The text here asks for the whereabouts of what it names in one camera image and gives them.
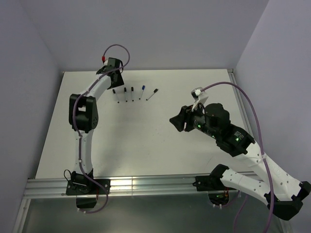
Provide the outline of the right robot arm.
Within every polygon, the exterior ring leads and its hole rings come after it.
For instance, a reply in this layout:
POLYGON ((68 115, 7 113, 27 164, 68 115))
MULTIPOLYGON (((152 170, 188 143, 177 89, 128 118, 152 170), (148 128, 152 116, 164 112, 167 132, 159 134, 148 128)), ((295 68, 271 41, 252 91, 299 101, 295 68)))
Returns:
POLYGON ((269 156, 261 155, 260 146, 244 129, 230 121, 230 115, 220 103, 192 110, 183 106, 170 123, 179 131, 194 129, 212 137, 216 145, 232 158, 244 163, 260 177, 255 180, 239 174, 226 165, 217 165, 208 176, 197 176, 193 186, 197 191, 233 188, 260 201, 280 219, 290 220, 299 213, 303 199, 311 192, 307 181, 299 181, 285 172, 269 156))

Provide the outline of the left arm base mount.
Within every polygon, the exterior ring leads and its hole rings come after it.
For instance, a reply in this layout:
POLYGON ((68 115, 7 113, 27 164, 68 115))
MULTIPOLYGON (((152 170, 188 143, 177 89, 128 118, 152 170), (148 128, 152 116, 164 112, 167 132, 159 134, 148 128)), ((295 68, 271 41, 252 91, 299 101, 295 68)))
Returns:
POLYGON ((105 191, 91 181, 89 181, 89 184, 68 181, 65 194, 70 197, 76 197, 77 208, 93 209, 97 204, 99 195, 109 194, 111 182, 109 179, 95 179, 95 181, 103 186, 105 191))

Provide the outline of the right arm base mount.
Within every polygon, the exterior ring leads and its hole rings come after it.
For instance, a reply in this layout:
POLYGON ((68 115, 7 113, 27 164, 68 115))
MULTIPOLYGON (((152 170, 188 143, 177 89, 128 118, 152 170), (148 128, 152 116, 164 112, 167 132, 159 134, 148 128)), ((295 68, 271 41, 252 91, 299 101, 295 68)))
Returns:
POLYGON ((213 206, 222 207, 229 203, 229 188, 225 187, 216 177, 210 175, 196 176, 192 186, 198 192, 207 191, 209 201, 213 206))

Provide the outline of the white pen black tip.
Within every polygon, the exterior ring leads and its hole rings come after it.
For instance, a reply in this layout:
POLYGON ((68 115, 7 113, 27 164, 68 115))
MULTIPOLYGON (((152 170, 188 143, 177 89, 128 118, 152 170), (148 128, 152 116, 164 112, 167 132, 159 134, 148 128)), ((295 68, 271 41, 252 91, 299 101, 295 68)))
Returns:
POLYGON ((153 93, 146 99, 146 101, 148 101, 154 94, 155 94, 155 92, 153 92, 153 93))

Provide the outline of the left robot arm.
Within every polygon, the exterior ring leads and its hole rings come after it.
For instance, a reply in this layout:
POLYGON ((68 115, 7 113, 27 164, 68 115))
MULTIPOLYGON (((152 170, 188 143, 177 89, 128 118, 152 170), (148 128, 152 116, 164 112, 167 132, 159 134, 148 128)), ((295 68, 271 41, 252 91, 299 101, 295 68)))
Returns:
POLYGON ((69 97, 69 124, 75 131, 76 155, 69 186, 83 194, 91 193, 96 184, 93 178, 91 144, 99 122, 97 100, 109 89, 124 85, 122 61, 103 57, 104 66, 96 72, 95 81, 79 94, 69 97))

